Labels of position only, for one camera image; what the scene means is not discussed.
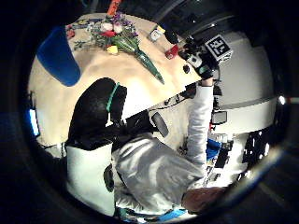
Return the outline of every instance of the table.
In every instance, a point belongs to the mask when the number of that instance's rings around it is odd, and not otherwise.
[[[104,18],[105,13],[94,13],[80,19]],[[43,146],[52,146],[65,142],[70,121],[79,96],[101,77],[110,77],[127,88],[127,97],[122,111],[122,118],[148,109],[160,102],[185,91],[185,86],[198,81],[200,77],[191,68],[189,74],[183,72],[186,64],[181,58],[168,60],[164,52],[172,47],[164,36],[152,43],[147,39],[148,33],[156,23],[127,15],[135,23],[139,33],[140,48],[148,54],[162,74],[162,85],[132,55],[120,53],[109,55],[102,49],[73,51],[74,41],[87,39],[85,29],[76,30],[76,35],[69,40],[70,48],[81,71],[79,82],[66,87],[52,77],[35,58],[31,70],[28,92],[33,93],[36,102],[36,116],[40,135],[37,141]]]

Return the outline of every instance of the white shirt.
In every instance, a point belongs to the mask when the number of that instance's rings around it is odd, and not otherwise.
[[[197,87],[188,126],[186,158],[152,137],[140,134],[123,146],[116,169],[126,187],[115,189],[116,205],[138,214],[161,215],[181,208],[187,189],[206,182],[206,140],[213,106],[213,88]]]

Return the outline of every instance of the blue object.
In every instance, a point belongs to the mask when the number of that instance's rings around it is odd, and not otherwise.
[[[45,69],[65,86],[80,79],[80,69],[68,46],[64,26],[55,27],[37,50],[37,59]]]
[[[218,155],[220,150],[221,150],[221,143],[216,142],[212,139],[207,139],[206,160],[207,161],[212,160],[215,156]]]
[[[174,210],[170,213],[167,213],[165,215],[162,215],[160,217],[158,217],[159,221],[168,221],[168,220],[171,220],[173,218],[176,218],[176,217],[180,217],[181,215],[185,214],[186,213],[186,210]]]

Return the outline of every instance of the green strap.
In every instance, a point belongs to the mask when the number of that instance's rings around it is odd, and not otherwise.
[[[110,97],[109,97],[109,100],[108,100],[108,103],[107,103],[107,106],[106,106],[106,110],[107,112],[110,112],[110,107],[111,107],[111,104],[112,104],[112,99],[113,99],[113,96],[115,94],[115,91],[116,89],[120,86],[120,82],[118,82],[115,86],[114,86],[114,89],[112,91],[112,93],[110,94]]]
[[[209,69],[209,67],[207,65],[200,67],[199,68],[199,74],[203,74],[208,69]]]

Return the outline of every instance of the flower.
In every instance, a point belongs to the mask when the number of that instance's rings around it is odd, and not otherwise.
[[[113,20],[114,21],[120,21],[123,18],[124,18],[124,15],[121,12],[117,11],[116,14],[113,17]]]
[[[106,36],[106,37],[112,37],[112,36],[116,35],[116,33],[114,31],[106,31],[106,32],[102,33],[101,35]]]
[[[67,39],[71,39],[72,37],[75,36],[75,31],[73,29],[66,31],[66,36],[67,36]]]
[[[116,34],[120,34],[122,32],[122,26],[119,21],[117,21],[113,24],[113,30]]]
[[[79,20],[79,21],[78,21],[78,24],[80,24],[80,25],[85,25],[87,22],[88,22],[87,19],[85,19],[85,20]]]
[[[129,25],[132,25],[132,22],[128,21],[128,20],[122,20],[122,25],[129,26]]]
[[[112,31],[113,30],[113,25],[109,22],[102,22],[100,31],[101,32],[106,32],[106,31]]]
[[[70,30],[70,29],[72,29],[72,24],[66,25],[66,30]]]
[[[94,21],[92,21],[92,23],[94,24],[94,26],[101,27],[102,22],[97,21],[96,23],[94,23]]]
[[[107,52],[113,55],[116,55],[119,51],[118,51],[118,47],[115,45],[112,45],[110,47],[107,48]]]
[[[87,27],[86,27],[86,31],[90,32],[94,27],[94,22],[91,21],[90,23],[88,23]]]

